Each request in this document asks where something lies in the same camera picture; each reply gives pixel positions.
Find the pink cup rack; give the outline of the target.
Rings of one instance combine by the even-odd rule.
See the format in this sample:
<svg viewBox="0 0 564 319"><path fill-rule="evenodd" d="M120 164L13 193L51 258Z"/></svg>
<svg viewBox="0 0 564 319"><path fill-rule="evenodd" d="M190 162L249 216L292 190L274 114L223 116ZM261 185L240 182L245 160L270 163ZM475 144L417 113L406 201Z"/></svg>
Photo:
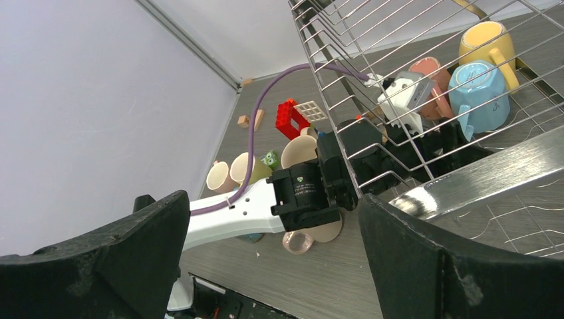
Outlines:
<svg viewBox="0 0 564 319"><path fill-rule="evenodd" d="M283 247L294 255L306 253L314 243L328 243L337 238L343 227L343 217L321 226L286 232L282 239Z"/></svg>

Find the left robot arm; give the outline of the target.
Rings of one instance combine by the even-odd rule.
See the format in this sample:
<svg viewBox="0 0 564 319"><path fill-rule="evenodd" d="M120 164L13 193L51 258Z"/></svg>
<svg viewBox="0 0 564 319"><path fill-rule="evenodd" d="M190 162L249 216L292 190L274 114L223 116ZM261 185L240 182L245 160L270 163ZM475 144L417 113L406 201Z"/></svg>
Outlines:
<svg viewBox="0 0 564 319"><path fill-rule="evenodd" d="M480 160L489 151L469 146L458 122L442 121L439 130L406 143L407 135L388 126L384 142L365 120L345 120L315 139L313 155L298 159L267 177L223 196L196 201L182 210L186 223L173 223L155 239L145 240L145 253L179 257L189 248L252 233L321 229L351 211L361 193L379 195L403 179L430 181Z"/></svg>

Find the pink faceted mug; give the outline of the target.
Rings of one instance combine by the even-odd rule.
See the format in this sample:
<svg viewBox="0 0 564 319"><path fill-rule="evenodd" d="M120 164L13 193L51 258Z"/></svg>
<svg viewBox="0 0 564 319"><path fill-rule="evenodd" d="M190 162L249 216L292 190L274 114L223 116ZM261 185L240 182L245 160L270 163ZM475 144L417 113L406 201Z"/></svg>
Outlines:
<svg viewBox="0 0 564 319"><path fill-rule="evenodd" d="M231 178L229 165L224 161L217 161L208 172L206 186L210 191L222 194L233 191L238 183Z"/></svg>

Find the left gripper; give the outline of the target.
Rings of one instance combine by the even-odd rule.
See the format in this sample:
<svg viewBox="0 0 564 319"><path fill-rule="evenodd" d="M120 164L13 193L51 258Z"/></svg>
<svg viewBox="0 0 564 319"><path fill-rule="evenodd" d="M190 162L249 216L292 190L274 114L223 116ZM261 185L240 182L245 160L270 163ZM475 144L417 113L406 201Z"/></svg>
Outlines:
<svg viewBox="0 0 564 319"><path fill-rule="evenodd" d="M493 154L476 144L469 145L457 120L413 142L408 141L409 135L402 128L387 125L386 133L390 139L384 147L390 153L379 152L380 169L394 171L403 179L413 177L420 183Z"/></svg>

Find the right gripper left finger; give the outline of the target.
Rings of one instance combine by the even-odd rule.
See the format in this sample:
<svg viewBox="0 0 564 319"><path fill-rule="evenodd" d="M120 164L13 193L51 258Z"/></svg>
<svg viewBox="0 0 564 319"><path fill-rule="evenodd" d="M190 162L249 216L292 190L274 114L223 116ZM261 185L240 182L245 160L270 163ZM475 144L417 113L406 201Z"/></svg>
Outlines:
<svg viewBox="0 0 564 319"><path fill-rule="evenodd" d="M1 317L163 318L189 222L179 190L33 254L1 257Z"/></svg>

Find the pale yellow mug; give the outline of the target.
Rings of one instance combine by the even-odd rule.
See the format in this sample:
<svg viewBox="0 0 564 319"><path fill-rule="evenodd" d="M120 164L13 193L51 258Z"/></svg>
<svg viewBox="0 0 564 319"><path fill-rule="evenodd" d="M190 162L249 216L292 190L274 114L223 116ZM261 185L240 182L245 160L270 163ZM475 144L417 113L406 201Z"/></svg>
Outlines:
<svg viewBox="0 0 564 319"><path fill-rule="evenodd" d="M259 158L256 156L252 157L252 167L251 167L251 175L248 184L255 183L260 179L270 177L273 173L272 169L265 163L263 163ZM242 185L245 178L247 177L247 167L249 164L249 153L244 152L237 156L231 163L231 167L229 170L229 176L237 182L238 184Z"/></svg>

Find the light blue cup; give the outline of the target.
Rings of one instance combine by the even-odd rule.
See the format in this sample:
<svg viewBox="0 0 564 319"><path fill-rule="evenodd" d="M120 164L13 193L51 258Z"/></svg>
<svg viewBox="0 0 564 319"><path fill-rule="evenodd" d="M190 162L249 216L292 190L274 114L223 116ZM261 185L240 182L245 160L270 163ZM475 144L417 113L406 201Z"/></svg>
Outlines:
<svg viewBox="0 0 564 319"><path fill-rule="evenodd" d="M505 78L489 62L476 60L457 67L448 90L451 108L467 141L474 134L498 129L509 116Z"/></svg>

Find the cream floral mug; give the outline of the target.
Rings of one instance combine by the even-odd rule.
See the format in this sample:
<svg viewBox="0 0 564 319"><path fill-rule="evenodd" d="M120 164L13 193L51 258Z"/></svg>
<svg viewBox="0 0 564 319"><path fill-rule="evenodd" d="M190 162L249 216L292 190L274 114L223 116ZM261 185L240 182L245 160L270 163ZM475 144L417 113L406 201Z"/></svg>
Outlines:
<svg viewBox="0 0 564 319"><path fill-rule="evenodd" d="M292 139L281 154L281 167L290 168L297 163L303 163L317 158L317 138L314 128L303 128L299 136Z"/></svg>

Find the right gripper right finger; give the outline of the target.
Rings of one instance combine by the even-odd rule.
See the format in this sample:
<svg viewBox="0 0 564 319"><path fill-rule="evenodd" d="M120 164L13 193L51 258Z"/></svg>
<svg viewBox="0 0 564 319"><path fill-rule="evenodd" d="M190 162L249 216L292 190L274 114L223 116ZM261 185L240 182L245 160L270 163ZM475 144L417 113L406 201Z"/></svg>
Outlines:
<svg viewBox="0 0 564 319"><path fill-rule="evenodd" d="M484 245L373 195L358 222L385 318L562 318L563 262Z"/></svg>

